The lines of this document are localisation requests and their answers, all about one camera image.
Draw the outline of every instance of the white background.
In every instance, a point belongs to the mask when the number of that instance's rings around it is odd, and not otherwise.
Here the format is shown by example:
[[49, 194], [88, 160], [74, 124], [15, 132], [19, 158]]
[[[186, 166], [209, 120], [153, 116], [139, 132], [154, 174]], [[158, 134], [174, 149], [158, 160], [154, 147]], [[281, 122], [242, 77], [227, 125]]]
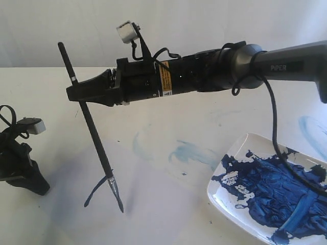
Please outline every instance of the white background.
[[150, 51], [189, 55], [246, 40], [272, 50], [327, 39], [325, 0], [0, 0], [0, 67], [115, 66], [116, 27], [141, 26]]

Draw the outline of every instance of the black wire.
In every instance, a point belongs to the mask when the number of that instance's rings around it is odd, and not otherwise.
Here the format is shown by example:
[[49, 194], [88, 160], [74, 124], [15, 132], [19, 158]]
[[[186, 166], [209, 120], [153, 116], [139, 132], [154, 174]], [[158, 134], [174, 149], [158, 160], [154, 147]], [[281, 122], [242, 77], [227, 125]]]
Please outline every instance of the black wire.
[[[137, 44], [136, 42], [134, 42], [134, 40], [131, 41], [132, 43], [132, 58], [135, 61], [140, 61], [143, 60], [143, 57], [136, 57], [136, 48], [137, 48]], [[172, 72], [169, 67], [167, 67], [165, 64], [163, 64], [161, 61], [159, 61], [157, 58], [159, 55], [161, 55], [164, 51], [168, 52], [168, 56], [172, 59], [181, 59], [181, 56], [179, 54], [174, 54], [174, 53], [170, 53], [169, 49], [166, 47], [161, 48], [159, 51], [157, 51], [153, 57], [151, 57], [151, 59], [153, 60], [153, 62], [157, 63], [158, 65], [160, 65], [162, 68], [166, 69], [171, 75], [174, 76], [178, 76], [177, 74], [175, 74], [174, 72]]]
[[136, 52], [136, 47], [137, 47], [136, 42], [134, 42], [134, 41], [132, 40], [131, 43], [132, 43], [132, 58], [133, 58], [134, 60], [136, 60], [136, 61], [143, 60], [143, 57], [139, 57], [139, 58], [136, 57], [136, 54], [135, 54], [135, 52]]
[[[0, 119], [9, 126], [10, 128], [10, 133], [9, 133], [9, 136], [5, 139], [4, 142], [2, 142], [0, 148], [4, 147], [6, 144], [7, 144], [7, 141], [13, 136], [13, 133], [16, 131], [16, 120], [17, 120], [17, 117], [16, 117], [16, 112], [15, 110], [11, 107], [11, 106], [8, 106], [8, 105], [2, 105], [0, 106], [0, 111], [2, 110], [2, 108], [8, 108], [11, 112], [11, 123], [4, 117], [0, 114]], [[23, 139], [28, 139], [30, 137], [30, 134], [26, 131], [26, 132], [23, 132], [23, 133], [19, 133], [19, 136], [22, 137]]]
[[[297, 178], [300, 182], [303, 183], [304, 186], [306, 186], [307, 188], [311, 189], [312, 191], [316, 192], [319, 195], [322, 195], [324, 197], [327, 197], [327, 191], [325, 191], [323, 188], [321, 187], [317, 187], [316, 185], [310, 183], [308, 180], [304, 179], [303, 177], [301, 177], [296, 171], [293, 170], [293, 168], [291, 167], [291, 165], [287, 162], [287, 160], [284, 158], [284, 156], [282, 155], [278, 143], [277, 143], [277, 106], [276, 106], [276, 99], [274, 96], [274, 93], [272, 91], [272, 88], [268, 82], [268, 80], [263, 76], [263, 75], [259, 75], [260, 79], [264, 82], [264, 84], [266, 85], [270, 98], [271, 98], [271, 105], [272, 105], [272, 144], [273, 147], [275, 149], [276, 155], [278, 156], [278, 158], [282, 161], [282, 164], [284, 165], [284, 167], [295, 177]], [[239, 79], [233, 86], [232, 88], [232, 94], [234, 96], [238, 95], [240, 93], [240, 88], [239, 88], [239, 84], [242, 82], [242, 80], [244, 79]]]
[[2, 108], [8, 108], [10, 113], [11, 113], [11, 123], [8, 122], [2, 115], [1, 115], [1, 119], [9, 126], [9, 134], [7, 135], [7, 137], [5, 138], [4, 141], [1, 142], [0, 144], [0, 149], [2, 149], [4, 146], [7, 145], [7, 142], [9, 141], [9, 139], [11, 139], [11, 137], [13, 136], [14, 132], [15, 132], [15, 127], [16, 127], [16, 121], [17, 121], [17, 117], [16, 117], [16, 112], [15, 110], [8, 105], [1, 105], [0, 106], [0, 111], [2, 110]]
[[168, 56], [169, 56], [170, 58], [172, 58], [172, 59], [181, 59], [181, 58], [182, 58], [179, 54], [173, 54], [173, 53], [170, 53], [170, 52], [169, 52], [169, 49], [166, 48], [166, 47], [163, 47], [162, 49], [160, 49], [159, 51], [157, 51], [157, 52], [154, 54], [153, 58], [154, 58], [154, 59], [158, 58], [158, 56], [161, 55], [164, 51], [167, 51]]

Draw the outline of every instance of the blue paint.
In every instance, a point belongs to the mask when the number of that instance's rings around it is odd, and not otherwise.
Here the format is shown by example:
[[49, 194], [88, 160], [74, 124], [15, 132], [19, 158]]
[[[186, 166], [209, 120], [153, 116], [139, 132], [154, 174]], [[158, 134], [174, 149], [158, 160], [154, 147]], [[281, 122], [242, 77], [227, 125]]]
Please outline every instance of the blue paint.
[[[288, 158], [296, 151], [288, 149], [284, 157]], [[276, 155], [267, 159], [259, 158], [251, 151], [246, 156], [252, 162], [239, 162], [233, 156], [225, 155], [222, 165], [226, 173], [213, 176], [227, 191], [246, 200], [250, 216], [262, 226], [277, 228], [271, 236], [275, 244], [289, 244], [290, 239], [311, 235], [324, 235], [327, 238], [327, 198], [305, 187], [284, 167]], [[291, 164], [291, 167], [304, 179], [322, 186], [326, 170], [316, 165], [310, 171], [303, 166]]]
[[133, 151], [136, 155], [138, 155], [139, 157], [141, 157], [144, 160], [153, 160], [151, 154], [147, 153], [140, 145], [139, 143], [139, 132], [137, 132], [137, 134], [134, 136], [133, 139]]
[[174, 152], [169, 155], [169, 161], [175, 156], [181, 162], [188, 162], [189, 159], [207, 164], [214, 171], [219, 163], [218, 155], [210, 149], [203, 149], [195, 144], [178, 140], [182, 145], [178, 146]]
[[321, 122], [309, 116], [300, 117], [298, 123], [308, 143], [327, 161], [327, 128]]

